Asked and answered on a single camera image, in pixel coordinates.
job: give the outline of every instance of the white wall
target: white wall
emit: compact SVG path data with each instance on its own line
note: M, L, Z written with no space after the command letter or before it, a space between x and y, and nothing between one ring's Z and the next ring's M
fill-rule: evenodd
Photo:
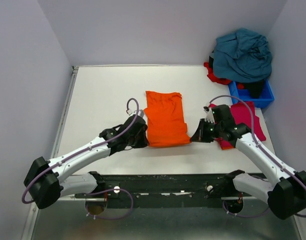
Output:
M0 240L21 238L23 181L50 156L71 72L37 1L0 1Z
M202 64L215 38L269 33L286 0L38 0L73 65Z
M306 171L306 0L286 3L268 40L275 101L264 116L277 155Z

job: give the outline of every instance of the blue crate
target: blue crate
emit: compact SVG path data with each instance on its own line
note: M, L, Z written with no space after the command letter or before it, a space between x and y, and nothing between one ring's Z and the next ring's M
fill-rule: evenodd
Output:
M247 89L237 89L236 82L234 81L228 85L228 88L232 96L236 96L243 101L252 101L256 108L267 107L272 101L274 101L274 96L267 79L265 80L264 88L259 98L252 98ZM233 104L237 102L238 100L232 99Z

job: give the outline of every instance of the orange shirt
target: orange shirt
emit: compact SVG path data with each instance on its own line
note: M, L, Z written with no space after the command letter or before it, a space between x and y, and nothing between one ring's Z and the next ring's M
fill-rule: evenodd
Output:
M177 92L146 91L147 139L150 147L172 147L190 143L184 122L182 95Z

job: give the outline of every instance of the gray floor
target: gray floor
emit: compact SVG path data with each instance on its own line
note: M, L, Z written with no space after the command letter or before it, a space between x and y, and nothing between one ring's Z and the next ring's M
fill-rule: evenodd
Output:
M123 220L93 220L86 217L83 201L58 201L40 210L34 240L299 240L294 219L266 216L241 219L219 208L136 209ZM263 211L265 204L249 199L244 214ZM122 214L124 209L105 210Z

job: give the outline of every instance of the white tabletop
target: white tabletop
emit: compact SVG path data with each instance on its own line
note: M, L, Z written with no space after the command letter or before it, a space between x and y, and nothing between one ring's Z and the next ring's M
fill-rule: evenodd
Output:
M182 94L184 119L192 136L203 106L213 97L227 95L227 86L211 82L203 66L97 66L81 67L65 122L59 155L66 154L95 138L99 133L124 123L126 102L136 98L140 108L147 107L145 91ZM215 104L229 104L221 98ZM264 118L256 110L267 138L264 144L273 151ZM81 169L77 174L97 171L103 175L142 174L222 174L241 169L260 170L236 149L221 150L218 143L191 143L185 146L133 149L118 152Z

